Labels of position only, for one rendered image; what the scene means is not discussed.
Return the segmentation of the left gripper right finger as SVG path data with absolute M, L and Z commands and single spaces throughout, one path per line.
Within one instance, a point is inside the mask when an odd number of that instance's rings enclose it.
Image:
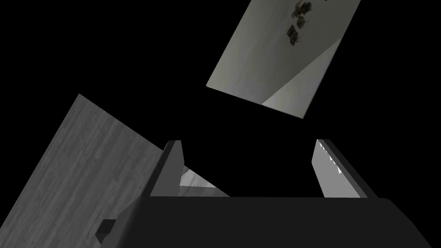
M 324 197 L 378 197 L 329 139 L 316 140 L 311 163 Z

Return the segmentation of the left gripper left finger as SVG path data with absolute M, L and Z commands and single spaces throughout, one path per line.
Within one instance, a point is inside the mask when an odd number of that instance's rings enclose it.
M 149 176 L 141 197 L 175 197 L 180 190 L 184 157 L 180 140 L 170 140 Z

